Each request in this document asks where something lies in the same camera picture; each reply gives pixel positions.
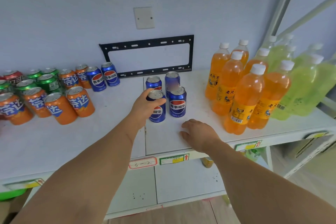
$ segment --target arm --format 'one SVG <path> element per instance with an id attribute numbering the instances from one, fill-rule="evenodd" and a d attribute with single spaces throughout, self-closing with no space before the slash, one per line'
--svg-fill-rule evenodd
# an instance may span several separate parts
<path id="1" fill-rule="evenodd" d="M 101 224 L 127 171 L 138 130 L 166 102 L 147 101 L 150 90 L 106 136 L 53 173 L 12 223 Z"/>
<path id="2" fill-rule="evenodd" d="M 250 161 L 220 140 L 209 125 L 191 119 L 182 137 L 217 165 L 241 224 L 334 223 L 336 209 L 307 190 Z"/>

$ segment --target right arm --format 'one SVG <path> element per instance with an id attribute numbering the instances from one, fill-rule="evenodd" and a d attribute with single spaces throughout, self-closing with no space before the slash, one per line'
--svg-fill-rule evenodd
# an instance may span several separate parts
<path id="1" fill-rule="evenodd" d="M 181 135 L 215 162 L 241 224 L 323 223 L 336 220 L 336 209 L 233 150 L 208 124 L 191 119 Z"/>

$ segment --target bottle cap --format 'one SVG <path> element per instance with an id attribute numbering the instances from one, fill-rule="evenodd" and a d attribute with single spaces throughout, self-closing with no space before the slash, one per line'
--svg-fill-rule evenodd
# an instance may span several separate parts
<path id="1" fill-rule="evenodd" d="M 270 35 L 268 37 L 268 40 L 271 42 L 271 43 L 275 43 L 277 41 L 277 37 L 275 35 Z"/>
<path id="2" fill-rule="evenodd" d="M 286 50 L 287 50 L 288 52 L 295 52 L 295 50 L 296 50 L 296 46 L 286 45 Z"/>
<path id="3" fill-rule="evenodd" d="M 220 49 L 229 49 L 229 43 L 220 43 L 219 48 Z"/>
<path id="4" fill-rule="evenodd" d="M 311 54 L 310 56 L 311 56 L 311 62 L 316 65 L 320 64 L 324 58 L 323 56 L 318 54 Z"/>
<path id="5" fill-rule="evenodd" d="M 283 38 L 288 39 L 288 40 L 292 40 L 294 38 L 294 35 L 292 35 L 292 34 L 286 34 L 286 35 L 284 35 Z"/>
<path id="6" fill-rule="evenodd" d="M 263 56 L 263 57 L 266 57 L 268 54 L 269 54 L 270 50 L 267 49 L 267 48 L 260 48 L 258 50 L 258 55 L 259 56 Z"/>
<path id="7" fill-rule="evenodd" d="M 282 60 L 280 64 L 280 69 L 285 71 L 290 71 L 294 67 L 294 62 L 290 60 Z"/>
<path id="8" fill-rule="evenodd" d="M 239 45 L 248 45 L 249 44 L 249 40 L 239 40 Z"/>
<path id="9" fill-rule="evenodd" d="M 322 43 L 316 43 L 316 44 L 309 45 L 309 49 L 315 50 L 315 51 L 321 50 L 322 48 L 323 48 Z"/>
<path id="10" fill-rule="evenodd" d="M 231 54 L 231 58 L 234 60 L 241 60 L 242 56 L 243 56 L 243 53 L 239 51 L 234 51 Z"/>
<path id="11" fill-rule="evenodd" d="M 262 75 L 266 70 L 266 66 L 262 64 L 253 64 L 250 73 Z"/>

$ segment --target barcode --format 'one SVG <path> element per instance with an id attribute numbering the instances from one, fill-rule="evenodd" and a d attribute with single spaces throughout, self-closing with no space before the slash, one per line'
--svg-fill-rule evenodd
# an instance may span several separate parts
<path id="1" fill-rule="evenodd" d="M 277 106 L 280 110 L 284 110 L 285 109 L 285 106 L 284 105 L 280 105 L 280 104 L 278 104 L 278 106 Z"/>
<path id="2" fill-rule="evenodd" d="M 243 122 L 243 120 L 237 119 L 237 118 L 235 118 L 233 116 L 231 116 L 231 120 L 233 120 L 234 122 L 237 122 L 237 123 L 242 123 Z"/>

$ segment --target left arm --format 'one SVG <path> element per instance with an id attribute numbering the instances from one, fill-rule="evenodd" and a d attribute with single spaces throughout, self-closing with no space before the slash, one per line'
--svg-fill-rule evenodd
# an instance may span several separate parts
<path id="1" fill-rule="evenodd" d="M 156 106 L 145 90 L 107 135 L 64 164 L 15 217 L 19 223 L 101 224 L 128 168 L 135 136 Z"/>

